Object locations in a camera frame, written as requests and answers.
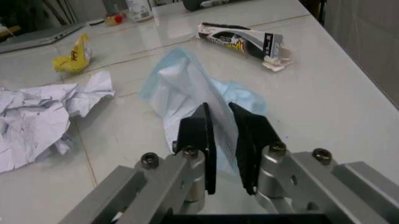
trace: plastic bottle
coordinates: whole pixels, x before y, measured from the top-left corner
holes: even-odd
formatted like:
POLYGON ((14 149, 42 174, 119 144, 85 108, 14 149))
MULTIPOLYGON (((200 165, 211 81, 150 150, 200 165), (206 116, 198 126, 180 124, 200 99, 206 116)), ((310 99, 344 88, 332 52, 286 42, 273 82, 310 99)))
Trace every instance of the plastic bottle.
POLYGON ((129 7, 128 17, 142 22, 153 18, 152 8, 148 0, 126 0, 129 7))

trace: white tiled table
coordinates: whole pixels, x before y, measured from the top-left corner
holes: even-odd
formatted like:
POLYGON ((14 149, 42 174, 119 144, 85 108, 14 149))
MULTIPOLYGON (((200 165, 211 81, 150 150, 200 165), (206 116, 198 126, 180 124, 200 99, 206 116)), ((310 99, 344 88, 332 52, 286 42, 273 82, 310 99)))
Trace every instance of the white tiled table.
MULTIPOLYGON (((194 52, 209 76, 263 96, 269 121, 291 151, 327 148, 339 162, 365 161, 399 184, 399 112, 296 0, 253 0, 194 13, 175 4, 154 14, 144 24, 86 27, 54 45, 0 55, 0 79, 15 88, 84 84, 104 69, 116 89, 115 98, 73 121, 76 147, 66 156, 0 174, 0 224, 56 223, 117 165, 132 167, 148 151, 169 154, 161 119, 137 93, 176 46, 194 52), (200 21, 282 34, 295 63, 273 73, 255 58, 193 40, 200 21), (67 53, 82 32, 91 36, 93 62, 76 76, 55 73, 53 56, 67 53), (15 59, 21 61, 12 65, 15 59)), ((202 212, 263 212, 238 177, 218 175, 219 191, 202 212)))

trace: blue face mask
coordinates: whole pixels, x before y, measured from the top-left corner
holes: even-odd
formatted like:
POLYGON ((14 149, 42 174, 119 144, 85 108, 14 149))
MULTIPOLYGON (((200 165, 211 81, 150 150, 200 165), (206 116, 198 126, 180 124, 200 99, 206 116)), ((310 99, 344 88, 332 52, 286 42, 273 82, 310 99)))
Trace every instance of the blue face mask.
POLYGON ((266 103, 241 85, 211 80, 197 58, 190 52, 176 48, 158 63, 140 91, 144 99, 163 119, 166 141, 171 150, 177 139, 182 118, 207 102, 214 124, 218 169, 237 171, 235 147, 238 130, 228 107, 235 102, 246 110, 263 115, 266 103))

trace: yellow plastic bag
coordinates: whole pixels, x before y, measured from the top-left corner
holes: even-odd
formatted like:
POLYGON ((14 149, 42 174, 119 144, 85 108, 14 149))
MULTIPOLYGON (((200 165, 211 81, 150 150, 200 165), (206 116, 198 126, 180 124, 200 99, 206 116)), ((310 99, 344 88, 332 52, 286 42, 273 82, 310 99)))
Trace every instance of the yellow plastic bag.
POLYGON ((89 36, 81 34, 75 42, 69 56, 57 56, 53 60, 54 69, 57 72, 79 72, 87 67, 92 57, 89 36))

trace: crumpled paper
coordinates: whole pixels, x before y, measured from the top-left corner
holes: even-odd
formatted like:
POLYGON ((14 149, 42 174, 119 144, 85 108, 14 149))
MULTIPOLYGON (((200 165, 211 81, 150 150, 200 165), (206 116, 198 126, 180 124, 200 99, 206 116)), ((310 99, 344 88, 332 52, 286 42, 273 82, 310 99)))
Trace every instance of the crumpled paper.
POLYGON ((65 134, 69 117, 85 117, 101 98, 114 94, 108 71, 93 75, 86 86, 0 88, 0 173, 47 157, 51 146, 65 154, 71 145, 65 134))

